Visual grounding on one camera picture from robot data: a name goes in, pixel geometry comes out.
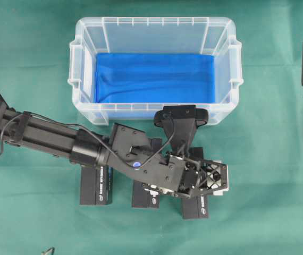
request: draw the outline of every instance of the clear plastic container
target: clear plastic container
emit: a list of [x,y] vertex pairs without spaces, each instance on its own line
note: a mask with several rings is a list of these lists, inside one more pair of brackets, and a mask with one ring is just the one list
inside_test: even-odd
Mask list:
[[208,125],[218,124],[238,105],[243,83],[241,43],[228,18],[95,17],[77,22],[68,79],[75,107],[96,125],[107,125],[110,119],[152,119],[164,106],[182,104],[92,103],[97,53],[213,55],[216,103],[191,104],[208,110]]

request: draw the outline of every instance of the wire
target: wire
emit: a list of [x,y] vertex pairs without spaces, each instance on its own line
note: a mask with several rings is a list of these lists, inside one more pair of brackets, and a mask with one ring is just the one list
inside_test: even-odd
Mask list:
[[9,122],[7,122],[3,128],[2,128],[2,131],[1,131],[1,137],[0,137],[0,142],[1,142],[1,150],[0,150],[0,156],[3,154],[4,152],[4,132],[5,130],[7,129],[7,127],[14,121],[16,120],[17,118],[21,117],[23,114],[20,113],[16,116],[14,116],[12,119],[9,120]]
[[142,167],[144,167],[152,158],[154,158],[157,154],[159,154],[170,142],[171,140],[173,139],[174,135],[175,135],[175,124],[174,124],[174,120],[173,118],[168,115],[168,114],[164,114],[163,117],[164,118],[167,118],[167,119],[170,119],[171,122],[172,122],[172,126],[173,126],[173,131],[172,131],[172,134],[171,136],[168,138],[168,140],[154,153],[152,154],[150,157],[148,157],[141,165],[137,166],[137,167],[134,167],[132,165],[129,165],[123,158],[121,158],[118,154],[116,154],[111,148],[109,145],[107,145],[100,137],[98,137],[97,135],[95,135],[93,132],[91,132],[89,129],[87,129],[85,126],[82,126],[80,124],[66,124],[66,123],[62,123],[62,122],[58,122],[58,121],[54,121],[54,120],[51,120],[50,118],[48,117],[45,117],[45,116],[42,116],[40,114],[37,114],[37,113],[31,113],[31,116],[34,116],[34,117],[37,117],[37,118],[40,118],[42,120],[45,120],[45,121],[48,121],[48,122],[51,122],[51,123],[54,123],[54,124],[58,124],[58,125],[61,125],[61,126],[65,126],[67,128],[69,127],[74,127],[74,128],[78,128],[78,129],[82,129],[84,131],[86,131],[88,134],[90,134],[93,138],[95,138],[101,145],[103,145],[114,157],[118,158],[123,164],[125,164],[127,167],[129,168],[132,168],[134,170],[138,170]]

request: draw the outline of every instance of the green table surface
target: green table surface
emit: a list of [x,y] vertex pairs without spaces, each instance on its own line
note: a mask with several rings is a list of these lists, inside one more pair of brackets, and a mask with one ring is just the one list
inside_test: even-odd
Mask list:
[[[113,203],[79,206],[80,168],[25,148],[0,158],[0,254],[303,254],[303,1],[0,0],[0,92],[18,111],[92,126],[71,101],[69,42],[85,16],[226,16],[242,42],[238,107],[194,146],[229,165],[210,219],[182,220],[179,199],[131,208],[114,172]],[[165,138],[152,121],[122,121]]]

